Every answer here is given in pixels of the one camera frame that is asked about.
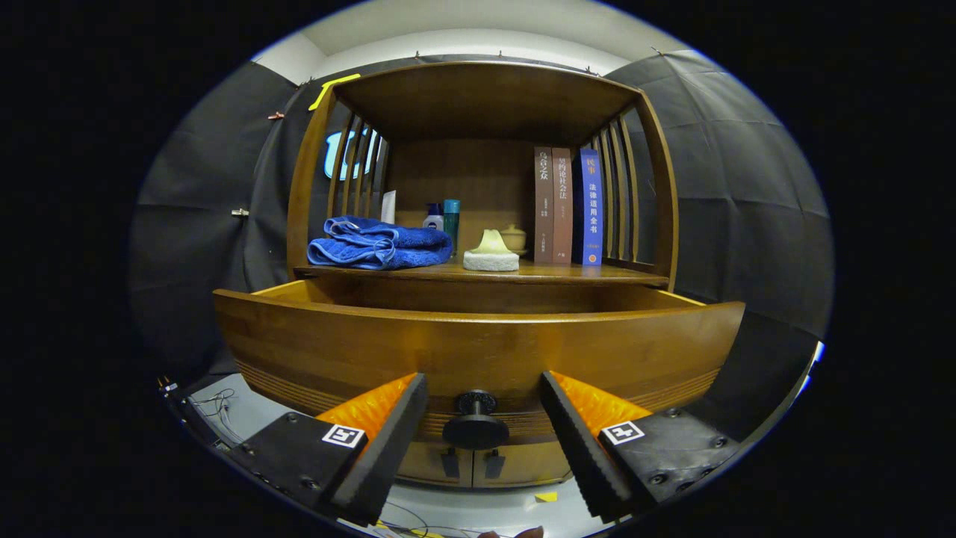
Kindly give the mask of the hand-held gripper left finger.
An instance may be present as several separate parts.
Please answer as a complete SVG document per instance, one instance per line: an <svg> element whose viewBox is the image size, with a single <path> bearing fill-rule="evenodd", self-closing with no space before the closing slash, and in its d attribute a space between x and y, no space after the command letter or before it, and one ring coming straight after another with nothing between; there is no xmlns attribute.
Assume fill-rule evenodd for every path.
<svg viewBox="0 0 956 538"><path fill-rule="evenodd" d="M325 419L285 413L228 457L310 512L371 525L379 520L427 398L426 375L407 374L336 406Z"/></svg>

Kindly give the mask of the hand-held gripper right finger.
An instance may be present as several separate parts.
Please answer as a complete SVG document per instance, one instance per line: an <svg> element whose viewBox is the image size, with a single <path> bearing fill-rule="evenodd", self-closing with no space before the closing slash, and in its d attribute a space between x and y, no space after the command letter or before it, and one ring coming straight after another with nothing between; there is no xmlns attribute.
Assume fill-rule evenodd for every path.
<svg viewBox="0 0 956 538"><path fill-rule="evenodd" d="M650 412L555 371L539 388L588 511L604 523L671 503L741 449L685 409Z"/></svg>

